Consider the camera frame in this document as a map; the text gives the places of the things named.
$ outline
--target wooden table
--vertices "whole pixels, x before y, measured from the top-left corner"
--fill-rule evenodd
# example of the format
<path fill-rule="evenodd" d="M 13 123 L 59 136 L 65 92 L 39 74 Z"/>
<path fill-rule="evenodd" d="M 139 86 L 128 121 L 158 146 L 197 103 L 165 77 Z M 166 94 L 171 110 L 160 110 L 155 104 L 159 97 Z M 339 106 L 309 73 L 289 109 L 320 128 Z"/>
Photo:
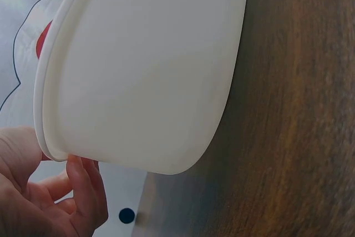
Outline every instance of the wooden table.
<path fill-rule="evenodd" d="M 247 0 L 217 133 L 133 236 L 355 236 L 355 0 Z"/>

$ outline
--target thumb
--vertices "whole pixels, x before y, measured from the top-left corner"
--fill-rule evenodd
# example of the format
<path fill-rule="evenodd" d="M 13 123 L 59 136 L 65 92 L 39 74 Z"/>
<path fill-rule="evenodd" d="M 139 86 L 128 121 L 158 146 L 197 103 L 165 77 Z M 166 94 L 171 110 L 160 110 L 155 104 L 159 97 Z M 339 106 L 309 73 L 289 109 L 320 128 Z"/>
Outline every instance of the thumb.
<path fill-rule="evenodd" d="M 0 129 L 0 173 L 24 193 L 30 175 L 42 160 L 33 128 Z"/>

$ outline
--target plastic container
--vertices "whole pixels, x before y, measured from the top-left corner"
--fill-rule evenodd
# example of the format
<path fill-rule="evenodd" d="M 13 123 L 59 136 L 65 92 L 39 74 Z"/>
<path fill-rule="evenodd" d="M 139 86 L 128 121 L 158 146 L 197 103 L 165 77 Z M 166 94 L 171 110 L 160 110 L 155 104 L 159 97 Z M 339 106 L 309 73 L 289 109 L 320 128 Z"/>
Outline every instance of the plastic container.
<path fill-rule="evenodd" d="M 44 153 L 176 174 L 210 144 L 246 0 L 64 0 L 43 44 L 34 118 Z"/>

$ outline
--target hand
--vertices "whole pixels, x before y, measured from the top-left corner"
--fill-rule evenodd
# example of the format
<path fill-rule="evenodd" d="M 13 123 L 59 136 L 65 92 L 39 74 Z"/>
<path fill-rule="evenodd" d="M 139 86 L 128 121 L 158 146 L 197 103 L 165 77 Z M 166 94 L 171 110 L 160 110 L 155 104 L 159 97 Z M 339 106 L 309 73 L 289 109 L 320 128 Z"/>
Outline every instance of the hand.
<path fill-rule="evenodd" d="M 92 236 L 108 218 L 98 162 L 70 156 L 58 176 L 28 182 L 41 160 L 33 129 L 0 129 L 0 236 Z"/>

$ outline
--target black dot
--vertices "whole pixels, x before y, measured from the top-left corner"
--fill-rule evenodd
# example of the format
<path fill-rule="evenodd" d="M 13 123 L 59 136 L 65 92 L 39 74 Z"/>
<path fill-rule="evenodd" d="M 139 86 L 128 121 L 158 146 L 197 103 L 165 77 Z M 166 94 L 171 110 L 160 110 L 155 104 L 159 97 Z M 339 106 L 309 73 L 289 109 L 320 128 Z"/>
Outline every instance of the black dot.
<path fill-rule="evenodd" d="M 134 211 L 131 210 L 130 208 L 124 208 L 120 211 L 120 214 L 118 215 L 118 217 L 122 223 L 130 224 L 133 222 L 135 214 L 134 214 Z"/>

